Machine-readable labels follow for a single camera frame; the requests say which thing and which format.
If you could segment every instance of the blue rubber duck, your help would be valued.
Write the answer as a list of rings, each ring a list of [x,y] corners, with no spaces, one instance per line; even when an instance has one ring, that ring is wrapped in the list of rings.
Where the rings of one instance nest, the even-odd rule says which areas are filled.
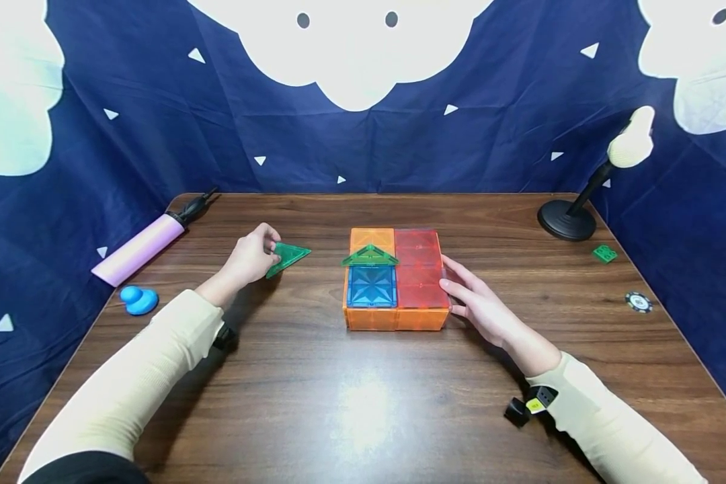
[[[159,304],[159,295],[156,291],[138,286],[124,287],[120,292],[120,298],[126,303],[126,312],[132,316],[148,314]]]

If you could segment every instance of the small green block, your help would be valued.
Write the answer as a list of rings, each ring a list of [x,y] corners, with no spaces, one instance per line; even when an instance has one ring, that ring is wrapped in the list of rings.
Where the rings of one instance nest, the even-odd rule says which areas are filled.
[[[397,266],[398,259],[385,253],[376,245],[368,244],[341,261],[341,264],[343,266]]]
[[[616,257],[618,257],[616,251],[605,244],[599,246],[592,253],[596,255],[597,259],[600,259],[603,264],[607,264],[609,263],[609,261],[612,261],[613,259],[616,259]]]
[[[266,273],[266,279],[272,278],[278,272],[285,269],[287,266],[295,264],[299,259],[302,259],[310,252],[310,249],[304,249],[303,247],[277,243],[274,248],[274,253],[280,256],[280,261],[274,266],[270,267],[270,269]]]

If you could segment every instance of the wooden table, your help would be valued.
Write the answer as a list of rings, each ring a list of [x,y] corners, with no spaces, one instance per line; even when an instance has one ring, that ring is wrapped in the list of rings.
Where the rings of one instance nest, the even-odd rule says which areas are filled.
[[[723,394],[599,218],[585,243],[540,228],[537,208],[551,197],[222,196],[131,282],[153,287],[166,303],[213,274],[261,220],[313,252],[281,279],[240,294],[227,312],[239,326],[239,349],[213,353],[179,383],[140,440],[136,462],[156,483],[594,482],[553,423],[536,419],[518,430],[502,417],[521,396],[521,378],[460,321],[437,333],[346,331],[339,261],[350,228],[434,227],[446,254],[588,363],[706,478],[726,483]],[[607,266],[592,255],[601,243],[618,253]],[[630,290],[646,294],[653,312],[630,309]],[[16,482],[63,404],[147,323],[112,296],[0,483]]]

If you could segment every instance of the beige long sleeve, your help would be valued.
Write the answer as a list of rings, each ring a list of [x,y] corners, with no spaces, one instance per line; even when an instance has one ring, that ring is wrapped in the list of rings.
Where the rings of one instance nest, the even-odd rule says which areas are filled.
[[[132,452],[170,389],[207,356],[223,311],[186,290],[89,377],[27,458],[19,482],[65,455]]]
[[[672,442],[568,353],[554,370],[527,381],[558,392],[548,413],[608,484],[706,483]]]

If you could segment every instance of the poker chip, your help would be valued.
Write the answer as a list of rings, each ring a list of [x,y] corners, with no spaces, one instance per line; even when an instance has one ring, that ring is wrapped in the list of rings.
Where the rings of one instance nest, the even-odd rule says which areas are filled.
[[[653,310],[651,300],[645,297],[644,294],[640,294],[640,292],[628,292],[626,300],[629,307],[639,313],[649,313]]]

